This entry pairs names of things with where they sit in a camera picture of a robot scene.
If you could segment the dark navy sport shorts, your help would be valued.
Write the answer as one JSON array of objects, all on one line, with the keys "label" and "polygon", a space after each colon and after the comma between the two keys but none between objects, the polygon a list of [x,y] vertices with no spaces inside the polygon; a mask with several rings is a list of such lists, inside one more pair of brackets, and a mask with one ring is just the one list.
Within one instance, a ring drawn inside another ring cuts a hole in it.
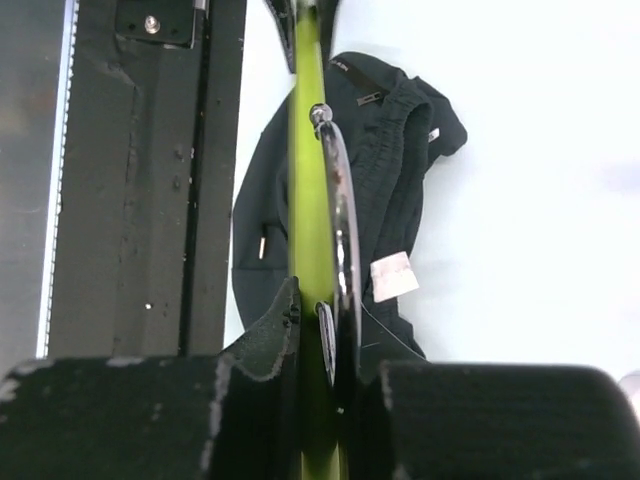
[{"label": "dark navy sport shorts", "polygon": [[[360,52],[334,56],[327,103],[348,150],[360,242],[361,375],[384,360],[423,360],[397,300],[376,302],[370,266],[410,254],[421,223],[427,171],[467,141],[450,100],[418,77]],[[288,107],[263,130],[236,198],[231,279],[244,328],[263,316],[288,272]]]}]

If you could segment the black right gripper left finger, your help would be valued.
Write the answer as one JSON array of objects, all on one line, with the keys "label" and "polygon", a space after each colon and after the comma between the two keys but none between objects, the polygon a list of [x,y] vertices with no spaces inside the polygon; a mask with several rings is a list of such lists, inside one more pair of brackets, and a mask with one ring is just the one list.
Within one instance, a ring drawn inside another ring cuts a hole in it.
[{"label": "black right gripper left finger", "polygon": [[25,361],[1,382],[5,479],[296,479],[300,292],[213,356]]}]

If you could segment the green plastic hanger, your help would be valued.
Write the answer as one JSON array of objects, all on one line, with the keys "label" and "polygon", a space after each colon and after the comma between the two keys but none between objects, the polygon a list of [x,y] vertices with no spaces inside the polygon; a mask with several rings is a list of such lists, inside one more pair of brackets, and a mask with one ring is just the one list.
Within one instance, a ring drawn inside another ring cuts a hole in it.
[{"label": "green plastic hanger", "polygon": [[334,1],[296,1],[290,109],[289,270],[301,295],[301,476],[354,478],[361,306],[349,158],[325,94]]}]

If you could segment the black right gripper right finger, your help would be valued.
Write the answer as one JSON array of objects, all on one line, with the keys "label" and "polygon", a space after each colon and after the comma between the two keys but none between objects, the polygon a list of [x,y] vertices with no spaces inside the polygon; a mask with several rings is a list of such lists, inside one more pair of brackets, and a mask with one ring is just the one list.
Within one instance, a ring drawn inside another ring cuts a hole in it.
[{"label": "black right gripper right finger", "polygon": [[635,479],[639,425],[605,372],[386,361],[359,407],[356,479]]}]

